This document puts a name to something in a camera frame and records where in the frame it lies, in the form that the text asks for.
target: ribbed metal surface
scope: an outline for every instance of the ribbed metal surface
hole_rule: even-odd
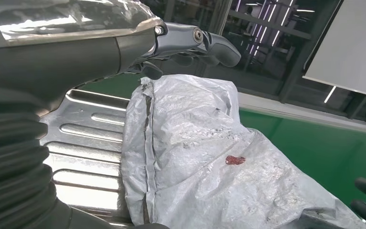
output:
[[[127,99],[71,90],[41,119],[49,127],[41,140],[50,150],[44,163],[52,167],[58,198],[115,228],[131,224],[120,174],[127,104]]]

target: red stain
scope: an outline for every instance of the red stain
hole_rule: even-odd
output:
[[[227,156],[225,159],[225,163],[227,165],[240,165],[243,164],[246,159],[243,156],[235,157],[235,156]]]

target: bolt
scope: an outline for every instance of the bolt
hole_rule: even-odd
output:
[[[155,27],[155,33],[158,35],[162,35],[163,34],[163,28],[160,26],[156,26]]]
[[[193,37],[197,43],[203,42],[203,32],[199,28],[194,29]]]

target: glass wall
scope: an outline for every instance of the glass wall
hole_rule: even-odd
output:
[[[219,33],[242,55],[233,68],[198,61],[190,67],[157,63],[165,73],[229,80],[243,93],[366,121],[361,94],[302,78],[342,0],[142,2],[165,21]]]

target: plastic wrap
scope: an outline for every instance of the plastic wrap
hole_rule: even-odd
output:
[[[366,229],[262,133],[240,124],[232,82],[143,78],[127,107],[122,178],[136,225]]]
[[[138,0],[0,0],[9,46],[122,36],[162,22]]]

